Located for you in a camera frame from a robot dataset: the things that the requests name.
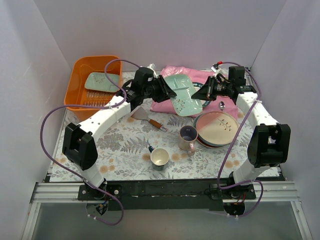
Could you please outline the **pink cream round plate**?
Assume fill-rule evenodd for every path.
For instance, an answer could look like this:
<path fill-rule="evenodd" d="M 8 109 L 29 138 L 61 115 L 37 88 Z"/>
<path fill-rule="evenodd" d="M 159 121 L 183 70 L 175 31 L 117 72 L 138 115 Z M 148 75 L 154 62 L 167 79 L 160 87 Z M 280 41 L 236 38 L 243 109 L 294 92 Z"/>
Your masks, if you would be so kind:
<path fill-rule="evenodd" d="M 203 113 L 194 120 L 193 124 L 198 137 L 207 145 L 215 147 L 230 144 L 239 129 L 237 120 L 222 111 Z"/>

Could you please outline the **mint divided tray red berries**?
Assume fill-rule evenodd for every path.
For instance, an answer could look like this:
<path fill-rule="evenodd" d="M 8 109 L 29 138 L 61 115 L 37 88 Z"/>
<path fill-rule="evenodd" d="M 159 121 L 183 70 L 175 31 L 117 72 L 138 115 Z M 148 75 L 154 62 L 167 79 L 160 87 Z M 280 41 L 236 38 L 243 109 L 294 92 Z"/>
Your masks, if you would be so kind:
<path fill-rule="evenodd" d="M 102 72 L 90 73 L 85 81 L 84 88 L 106 93 L 115 93 L 119 90 Z"/>

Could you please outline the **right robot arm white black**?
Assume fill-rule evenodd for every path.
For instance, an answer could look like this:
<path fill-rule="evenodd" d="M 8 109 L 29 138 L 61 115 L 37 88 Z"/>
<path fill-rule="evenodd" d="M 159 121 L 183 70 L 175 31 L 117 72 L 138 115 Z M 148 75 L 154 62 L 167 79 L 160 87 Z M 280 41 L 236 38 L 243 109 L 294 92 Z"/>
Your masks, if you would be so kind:
<path fill-rule="evenodd" d="M 192 98 L 213 101 L 218 96 L 229 97 L 245 114 L 243 120 L 250 123 L 253 134 L 247 147 L 247 160 L 225 182 L 221 183 L 217 178 L 205 193 L 213 200 L 255 197 L 253 183 L 257 177 L 287 161 L 291 128 L 288 124 L 280 124 L 268 113 L 260 100 L 259 85 L 256 82 L 247 84 L 245 75 L 250 73 L 248 69 L 230 62 L 225 78 L 220 65 L 222 62 L 211 67 L 214 75 L 207 78 Z"/>

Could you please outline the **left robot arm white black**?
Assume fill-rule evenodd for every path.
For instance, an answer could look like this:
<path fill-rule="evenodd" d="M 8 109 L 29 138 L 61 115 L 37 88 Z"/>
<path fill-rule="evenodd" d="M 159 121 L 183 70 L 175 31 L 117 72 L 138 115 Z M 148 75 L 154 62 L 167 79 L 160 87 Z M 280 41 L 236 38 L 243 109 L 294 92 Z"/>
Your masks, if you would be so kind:
<path fill-rule="evenodd" d="M 134 78 L 125 82 L 102 109 L 79 124 L 67 125 L 62 153 L 76 166 L 86 191 L 95 200 L 103 199 L 107 193 L 106 180 L 96 164 L 96 143 L 101 135 L 119 119 L 140 106 L 145 99 L 161 103 L 176 96 L 162 75 L 155 76 L 152 69 L 139 67 Z"/>

